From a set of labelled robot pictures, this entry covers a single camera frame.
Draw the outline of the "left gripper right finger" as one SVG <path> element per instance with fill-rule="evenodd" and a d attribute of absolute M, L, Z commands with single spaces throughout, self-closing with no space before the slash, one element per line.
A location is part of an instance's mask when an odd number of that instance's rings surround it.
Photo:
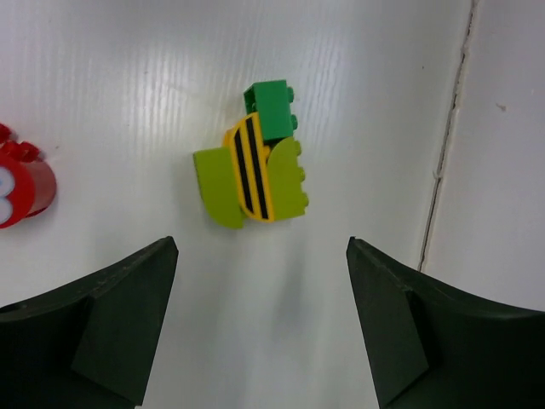
<path fill-rule="evenodd" d="M 346 254 L 380 407 L 543 407 L 543 312 L 461 291 L 362 239 Z"/>

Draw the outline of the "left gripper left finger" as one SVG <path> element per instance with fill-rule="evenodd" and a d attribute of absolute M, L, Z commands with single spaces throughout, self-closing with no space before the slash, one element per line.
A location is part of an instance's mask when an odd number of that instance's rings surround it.
<path fill-rule="evenodd" d="M 3 307 L 1 406 L 141 406 L 178 255 L 167 236 L 109 267 Z"/>

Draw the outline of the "red flower lego brick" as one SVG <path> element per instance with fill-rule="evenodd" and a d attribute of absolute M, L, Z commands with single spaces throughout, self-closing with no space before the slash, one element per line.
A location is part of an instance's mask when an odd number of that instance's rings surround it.
<path fill-rule="evenodd" d="M 18 141 L 1 124 L 1 229 L 44 212 L 56 192 L 55 173 L 41 150 L 29 141 Z"/>

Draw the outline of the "yellow striped lego brick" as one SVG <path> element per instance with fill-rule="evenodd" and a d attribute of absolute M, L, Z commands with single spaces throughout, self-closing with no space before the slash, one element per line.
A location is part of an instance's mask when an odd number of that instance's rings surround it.
<path fill-rule="evenodd" d="M 231 229 L 242 228 L 246 219 L 272 223 L 303 216 L 309 198 L 301 153 L 292 136 L 265 141 L 260 115 L 246 115 L 226 132 L 220 147 L 193 154 L 208 215 Z"/>

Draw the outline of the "green lego brick bottom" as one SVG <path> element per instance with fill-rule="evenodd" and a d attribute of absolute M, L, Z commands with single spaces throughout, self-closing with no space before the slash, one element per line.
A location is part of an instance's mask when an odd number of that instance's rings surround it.
<path fill-rule="evenodd" d="M 244 92 L 248 114 L 256 112 L 261 133 L 266 142 L 291 137 L 298 127 L 298 119 L 291 112 L 295 91 L 285 79 L 253 83 Z"/>

